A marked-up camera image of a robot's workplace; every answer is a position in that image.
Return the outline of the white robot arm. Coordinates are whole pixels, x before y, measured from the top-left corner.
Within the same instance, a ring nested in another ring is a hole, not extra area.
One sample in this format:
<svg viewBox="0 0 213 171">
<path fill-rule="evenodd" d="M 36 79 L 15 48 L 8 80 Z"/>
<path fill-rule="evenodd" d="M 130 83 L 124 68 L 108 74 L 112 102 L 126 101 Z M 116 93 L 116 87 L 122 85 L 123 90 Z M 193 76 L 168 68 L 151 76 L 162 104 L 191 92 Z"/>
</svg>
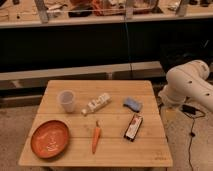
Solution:
<svg viewBox="0 0 213 171">
<path fill-rule="evenodd" d="M 167 85 L 158 96 L 167 107 L 182 105 L 189 97 L 213 112 L 213 85 L 206 81 L 209 74 L 209 66 L 202 60 L 175 66 L 166 73 Z"/>
</svg>

